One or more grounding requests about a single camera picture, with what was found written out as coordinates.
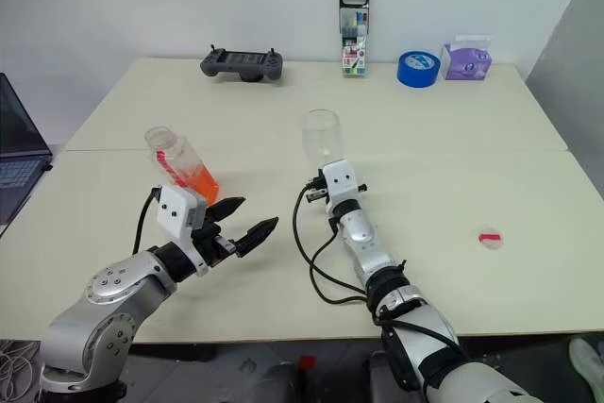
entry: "red object on floor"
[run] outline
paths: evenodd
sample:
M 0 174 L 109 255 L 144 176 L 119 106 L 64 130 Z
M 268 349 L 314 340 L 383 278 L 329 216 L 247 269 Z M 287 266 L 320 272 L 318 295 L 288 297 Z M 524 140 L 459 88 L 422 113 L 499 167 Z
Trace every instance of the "red object on floor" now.
M 478 240 L 481 242 L 484 240 L 501 241 L 501 235 L 498 233 L 482 233 L 478 236 Z
M 298 360 L 299 370 L 312 370 L 317 364 L 317 358 L 314 356 L 302 356 Z

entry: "plastic bottle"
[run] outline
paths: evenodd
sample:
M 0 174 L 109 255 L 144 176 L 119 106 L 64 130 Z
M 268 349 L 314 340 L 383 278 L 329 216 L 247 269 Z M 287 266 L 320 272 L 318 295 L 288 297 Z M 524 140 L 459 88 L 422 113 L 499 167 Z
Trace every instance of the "plastic bottle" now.
M 208 206 L 216 201 L 218 183 L 187 139 L 165 126 L 152 127 L 144 138 L 151 148 L 151 160 L 175 184 L 201 193 Z

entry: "blue tape roll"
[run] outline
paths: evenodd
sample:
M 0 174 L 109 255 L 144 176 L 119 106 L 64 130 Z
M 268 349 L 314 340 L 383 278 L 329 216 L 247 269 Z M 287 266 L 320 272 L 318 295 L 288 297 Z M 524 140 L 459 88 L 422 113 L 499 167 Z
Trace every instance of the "blue tape roll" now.
M 406 52 L 398 59 L 396 78 L 403 84 L 421 89 L 436 82 L 441 61 L 422 51 Z

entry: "white sneaker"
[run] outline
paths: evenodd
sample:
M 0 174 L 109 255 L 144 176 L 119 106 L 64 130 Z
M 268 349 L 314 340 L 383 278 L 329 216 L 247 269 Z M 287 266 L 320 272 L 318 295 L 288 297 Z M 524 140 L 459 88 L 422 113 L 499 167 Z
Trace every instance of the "white sneaker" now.
M 590 385 L 596 403 L 604 403 L 604 362 L 583 339 L 573 339 L 568 346 L 573 367 Z

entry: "marker set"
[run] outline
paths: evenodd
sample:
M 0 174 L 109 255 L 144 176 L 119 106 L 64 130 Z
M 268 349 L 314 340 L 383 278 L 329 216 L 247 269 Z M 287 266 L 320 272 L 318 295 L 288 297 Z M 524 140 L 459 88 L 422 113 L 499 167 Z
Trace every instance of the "marker set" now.
M 340 0 L 342 70 L 347 76 L 364 76 L 369 0 Z

